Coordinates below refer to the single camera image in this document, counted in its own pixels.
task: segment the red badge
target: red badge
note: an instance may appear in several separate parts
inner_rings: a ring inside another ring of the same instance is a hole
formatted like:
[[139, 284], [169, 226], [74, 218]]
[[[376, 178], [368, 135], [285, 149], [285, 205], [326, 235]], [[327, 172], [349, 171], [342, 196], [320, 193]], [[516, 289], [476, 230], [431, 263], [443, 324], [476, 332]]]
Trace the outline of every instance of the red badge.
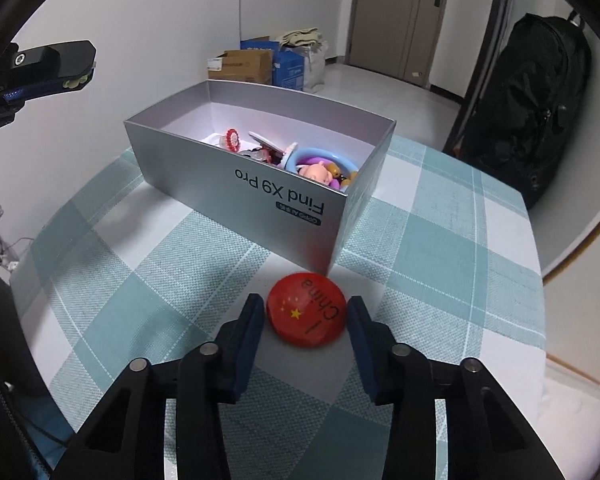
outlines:
[[298, 346], [336, 339], [345, 323], [347, 303], [338, 286], [313, 272], [298, 272], [277, 282], [267, 298], [267, 315], [276, 333]]

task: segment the tablecloth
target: tablecloth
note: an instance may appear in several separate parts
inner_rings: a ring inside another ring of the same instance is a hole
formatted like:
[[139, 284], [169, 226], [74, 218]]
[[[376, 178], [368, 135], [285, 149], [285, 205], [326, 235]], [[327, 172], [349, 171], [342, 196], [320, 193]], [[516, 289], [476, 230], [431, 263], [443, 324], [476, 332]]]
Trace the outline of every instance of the tablecloth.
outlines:
[[[235, 319], [246, 295], [299, 269], [144, 182], [131, 150], [40, 232], [13, 273], [24, 333], [69, 423], [80, 427], [138, 356], [182, 357]], [[378, 186], [330, 278], [429, 358], [479, 357], [529, 421], [544, 372], [538, 255], [520, 194], [394, 136]], [[300, 349], [266, 325], [249, 386], [222, 406], [235, 479], [378, 479], [390, 407], [363, 393], [345, 333]], [[437, 478], [446, 478], [444, 405]], [[174, 404], [165, 464], [174, 475]]]

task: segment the light blue toy ring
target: light blue toy ring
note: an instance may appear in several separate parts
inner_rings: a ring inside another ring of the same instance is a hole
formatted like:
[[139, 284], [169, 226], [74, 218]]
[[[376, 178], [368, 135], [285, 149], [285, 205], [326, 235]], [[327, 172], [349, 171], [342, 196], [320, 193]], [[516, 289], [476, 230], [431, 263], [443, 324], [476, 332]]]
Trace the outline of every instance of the light blue toy ring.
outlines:
[[358, 167], [350, 160], [320, 148], [296, 149], [291, 156], [289, 156], [285, 164], [285, 170], [290, 171], [291, 173], [297, 173], [298, 170], [296, 170], [296, 166], [298, 165], [298, 160], [303, 160], [304, 158], [310, 158], [312, 156], [321, 156], [322, 158], [328, 158], [329, 160], [332, 160], [341, 170], [343, 170], [345, 176], [351, 176], [353, 171], [358, 170]]

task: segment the cardboard box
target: cardboard box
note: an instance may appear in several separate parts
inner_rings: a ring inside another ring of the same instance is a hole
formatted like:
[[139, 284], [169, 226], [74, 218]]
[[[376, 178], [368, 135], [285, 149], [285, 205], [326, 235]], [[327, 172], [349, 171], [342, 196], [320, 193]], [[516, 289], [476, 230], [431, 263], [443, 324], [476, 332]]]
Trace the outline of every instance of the cardboard box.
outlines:
[[[275, 86], [208, 80], [125, 121], [144, 179], [296, 264], [327, 273], [374, 191], [395, 121]], [[360, 168], [347, 194], [201, 142], [235, 128]]]
[[208, 59], [209, 79], [271, 84], [272, 53], [270, 50], [227, 50], [222, 56]]
[[300, 90], [304, 87], [304, 57], [289, 49], [280, 49], [277, 41], [270, 41], [268, 36], [242, 40], [240, 49], [267, 49], [273, 56], [272, 82], [280, 88]]

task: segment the black backpack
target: black backpack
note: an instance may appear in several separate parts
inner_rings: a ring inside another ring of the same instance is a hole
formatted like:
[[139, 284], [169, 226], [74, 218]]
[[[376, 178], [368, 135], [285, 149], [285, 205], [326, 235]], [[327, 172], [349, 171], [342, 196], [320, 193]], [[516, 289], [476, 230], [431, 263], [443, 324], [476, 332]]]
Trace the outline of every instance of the black backpack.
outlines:
[[555, 176], [589, 79], [591, 50], [575, 17], [516, 23], [464, 130], [459, 158], [517, 189], [527, 208]]

